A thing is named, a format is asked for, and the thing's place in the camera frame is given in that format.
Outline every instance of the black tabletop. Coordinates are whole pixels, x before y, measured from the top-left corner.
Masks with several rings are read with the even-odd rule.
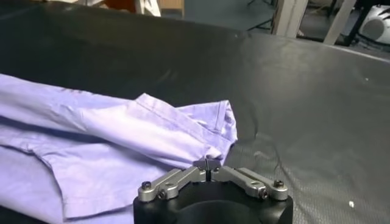
[[[295,223],[390,223],[386,60],[79,5],[0,7],[1,73],[175,106],[228,99],[227,165],[284,180]]]

